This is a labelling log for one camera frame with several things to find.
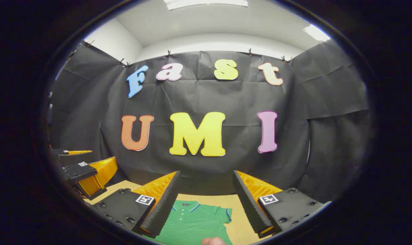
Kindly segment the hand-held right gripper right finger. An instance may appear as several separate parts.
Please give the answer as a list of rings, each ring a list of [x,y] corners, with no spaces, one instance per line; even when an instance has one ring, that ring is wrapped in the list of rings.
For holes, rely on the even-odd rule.
[[[292,229],[325,208],[324,203],[296,188],[282,190],[237,170],[233,172],[233,185],[259,238]]]

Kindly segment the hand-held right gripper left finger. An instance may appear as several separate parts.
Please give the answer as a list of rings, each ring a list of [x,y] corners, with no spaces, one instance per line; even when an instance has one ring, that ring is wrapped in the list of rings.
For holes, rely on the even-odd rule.
[[[134,190],[121,188],[92,207],[128,232],[155,238],[170,215],[180,180],[181,172],[175,171]]]

